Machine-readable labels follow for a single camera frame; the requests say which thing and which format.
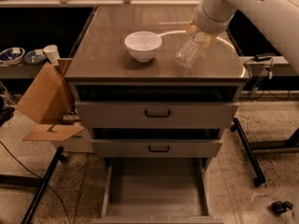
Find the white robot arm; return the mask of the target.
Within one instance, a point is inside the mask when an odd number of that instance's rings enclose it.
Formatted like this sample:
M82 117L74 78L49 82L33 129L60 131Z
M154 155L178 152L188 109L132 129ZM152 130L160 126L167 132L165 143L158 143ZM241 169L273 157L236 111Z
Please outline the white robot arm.
M299 0L203 0L194 9L187 32L219 35L237 11L299 72Z

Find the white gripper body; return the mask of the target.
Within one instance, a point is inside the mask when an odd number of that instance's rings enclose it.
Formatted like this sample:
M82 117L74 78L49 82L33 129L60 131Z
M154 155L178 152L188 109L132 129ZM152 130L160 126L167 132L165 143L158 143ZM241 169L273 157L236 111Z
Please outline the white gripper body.
M199 4L193 13L194 24L203 32L210 35L222 33L233 17L233 8L228 6L215 6Z

